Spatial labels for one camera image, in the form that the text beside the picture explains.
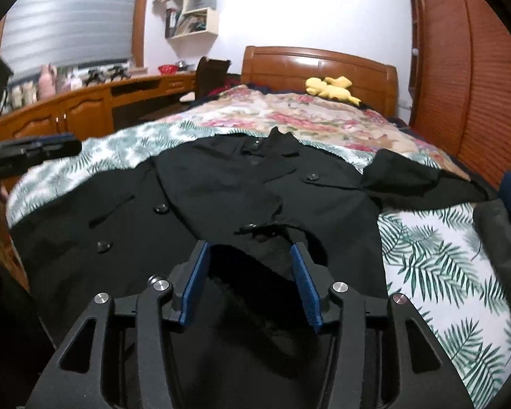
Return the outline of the large black coat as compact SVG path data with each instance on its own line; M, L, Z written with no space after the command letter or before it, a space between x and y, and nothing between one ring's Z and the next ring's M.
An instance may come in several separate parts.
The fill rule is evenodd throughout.
M371 297L386 293L379 213L445 209L489 192L445 170L380 150L357 170L272 130L184 143L133 169L96 173L12 230L37 312L61 341L99 292L124 297L149 276L212 248L211 277L250 309L287 324L300 309L290 251Z

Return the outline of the pink bottle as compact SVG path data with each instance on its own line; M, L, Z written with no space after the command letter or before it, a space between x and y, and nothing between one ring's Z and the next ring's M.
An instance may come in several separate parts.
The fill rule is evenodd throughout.
M56 95L57 68L52 64L43 65L37 85L37 97L46 100Z

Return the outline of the wooden desk cabinet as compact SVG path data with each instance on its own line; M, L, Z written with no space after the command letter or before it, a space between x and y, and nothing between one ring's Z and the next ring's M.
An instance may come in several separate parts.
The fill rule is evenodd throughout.
M193 72L139 77L68 91L0 117L4 140L72 132L80 140L128 127L195 86Z

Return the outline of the palm leaf print bedsheet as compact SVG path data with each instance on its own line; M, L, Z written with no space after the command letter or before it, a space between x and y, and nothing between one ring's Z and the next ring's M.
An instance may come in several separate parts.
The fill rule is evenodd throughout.
M76 157L40 164L13 188L10 226L97 173L130 169L197 138L269 127L212 125L182 117L89 138ZM476 408L484 408L511 375L511 310L474 227L474 205L436 211L386 209L377 219L389 293L405 293L442 342Z

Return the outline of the grey window blind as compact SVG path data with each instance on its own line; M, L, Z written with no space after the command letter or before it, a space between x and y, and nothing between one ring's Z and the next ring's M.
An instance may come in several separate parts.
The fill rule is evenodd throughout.
M5 17L0 56L22 78L43 65L132 56L135 0L17 0Z

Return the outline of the red bowl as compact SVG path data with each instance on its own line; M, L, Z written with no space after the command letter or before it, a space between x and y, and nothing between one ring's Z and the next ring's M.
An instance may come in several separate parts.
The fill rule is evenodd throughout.
M178 72L177 65L160 65L158 67L158 72L160 75L173 75Z

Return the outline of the dark wooden chair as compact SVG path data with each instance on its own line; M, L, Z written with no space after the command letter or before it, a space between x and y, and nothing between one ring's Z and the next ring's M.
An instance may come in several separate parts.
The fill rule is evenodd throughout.
M200 58L195 75L196 100L224 86L231 64L231 60L210 59L206 56Z

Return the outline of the floral quilt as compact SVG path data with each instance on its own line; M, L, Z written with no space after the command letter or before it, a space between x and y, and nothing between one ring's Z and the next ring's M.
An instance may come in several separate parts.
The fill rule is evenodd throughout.
M178 124L187 121L196 126L241 129L263 135L276 127L298 139L353 151L394 151L465 179L470 177L445 151L407 134L380 113L307 94L264 93L240 85L163 121Z

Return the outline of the wooden headboard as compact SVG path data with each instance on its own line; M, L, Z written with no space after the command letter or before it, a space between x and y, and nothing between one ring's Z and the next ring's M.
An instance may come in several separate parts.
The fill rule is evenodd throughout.
M303 91L309 78L349 78L352 94L386 118L398 115L398 73L392 65L314 48L245 48L241 83L273 91Z

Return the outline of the wooden wardrobe louvred doors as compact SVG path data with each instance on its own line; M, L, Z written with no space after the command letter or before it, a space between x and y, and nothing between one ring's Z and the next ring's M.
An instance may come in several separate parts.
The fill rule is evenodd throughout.
M511 171L511 34L485 0L413 0L410 125L491 186Z

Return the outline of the yellow plush toy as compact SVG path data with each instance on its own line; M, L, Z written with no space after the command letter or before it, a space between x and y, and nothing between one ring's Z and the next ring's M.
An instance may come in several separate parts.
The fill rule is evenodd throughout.
M361 105L361 100L353 97L349 91L353 82L349 78L341 76L339 78L325 77L308 78L305 82L305 91L315 97L328 101L353 104L356 107Z

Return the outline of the white wall shelf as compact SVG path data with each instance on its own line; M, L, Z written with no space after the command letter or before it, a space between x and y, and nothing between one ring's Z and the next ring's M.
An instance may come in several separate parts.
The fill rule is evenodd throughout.
M153 0L165 25L165 39L178 42L192 37L217 37L218 0Z

